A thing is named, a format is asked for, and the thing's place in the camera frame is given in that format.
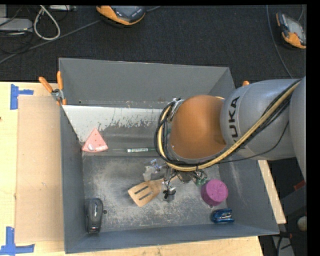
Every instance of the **bin floor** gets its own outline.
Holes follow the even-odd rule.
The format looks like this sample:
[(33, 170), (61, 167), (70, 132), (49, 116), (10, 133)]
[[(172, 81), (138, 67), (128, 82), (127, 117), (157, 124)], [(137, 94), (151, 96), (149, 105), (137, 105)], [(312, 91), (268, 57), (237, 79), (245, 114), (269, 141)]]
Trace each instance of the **bin floor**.
[[(85, 198), (100, 198), (106, 214), (102, 217), (101, 232), (154, 227), (211, 224), (211, 212), (226, 208), (226, 201), (210, 207), (201, 198), (200, 186), (193, 181), (182, 183), (176, 179), (175, 199), (163, 200), (159, 194), (151, 202), (138, 207), (128, 189), (144, 182), (145, 166), (154, 158), (138, 156), (83, 156), (83, 182)], [(214, 165), (206, 169), (209, 179), (220, 179)], [(152, 180), (161, 176), (152, 176)]]

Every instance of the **blue stapler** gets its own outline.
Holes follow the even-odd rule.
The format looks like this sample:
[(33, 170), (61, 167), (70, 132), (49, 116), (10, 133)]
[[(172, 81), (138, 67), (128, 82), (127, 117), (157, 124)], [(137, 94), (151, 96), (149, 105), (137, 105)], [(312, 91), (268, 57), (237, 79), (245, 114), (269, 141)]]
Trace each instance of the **blue stapler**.
[(213, 223), (233, 223), (235, 220), (232, 218), (231, 214), (231, 208), (215, 210), (212, 213), (211, 221)]

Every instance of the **wooden spatula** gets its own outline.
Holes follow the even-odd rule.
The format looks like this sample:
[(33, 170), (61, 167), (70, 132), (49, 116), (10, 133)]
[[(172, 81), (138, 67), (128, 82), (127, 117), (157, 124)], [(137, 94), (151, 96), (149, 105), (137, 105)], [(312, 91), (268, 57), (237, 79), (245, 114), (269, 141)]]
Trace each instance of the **wooden spatula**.
[(128, 190), (130, 197), (136, 203), (137, 206), (142, 207), (154, 199), (161, 191), (163, 178), (156, 180), (149, 180), (142, 182)]

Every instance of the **white cable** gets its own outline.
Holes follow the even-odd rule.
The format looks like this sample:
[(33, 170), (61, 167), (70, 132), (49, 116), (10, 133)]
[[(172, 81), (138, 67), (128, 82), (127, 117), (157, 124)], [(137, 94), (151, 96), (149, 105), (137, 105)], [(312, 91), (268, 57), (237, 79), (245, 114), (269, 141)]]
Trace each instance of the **white cable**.
[[(55, 18), (51, 15), (51, 13), (43, 5), (40, 4), (40, 6), (41, 6), (41, 10), (38, 12), (38, 14), (36, 15), (35, 20), (33, 22), (34, 32), (41, 39), (44, 39), (44, 40), (55, 40), (60, 36), (60, 27), (59, 27), (57, 21), (55, 20)], [(58, 30), (57, 35), (54, 36), (54, 37), (44, 37), (43, 35), (39, 34), (39, 32), (37, 31), (37, 23), (39, 21), (40, 16), (43, 15), (44, 13), (46, 13), (50, 17), (50, 19), (53, 21), (53, 23), (55, 24), (55, 26), (56, 26), (56, 28)]]

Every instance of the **purple cylinder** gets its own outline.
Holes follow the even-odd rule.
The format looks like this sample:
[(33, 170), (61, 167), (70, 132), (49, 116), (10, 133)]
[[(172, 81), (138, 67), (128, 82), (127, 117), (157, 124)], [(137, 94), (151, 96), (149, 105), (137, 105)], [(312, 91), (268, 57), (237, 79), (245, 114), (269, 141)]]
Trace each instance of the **purple cylinder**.
[(211, 179), (201, 187), (201, 197), (210, 206), (218, 206), (228, 197), (228, 188), (219, 179)]

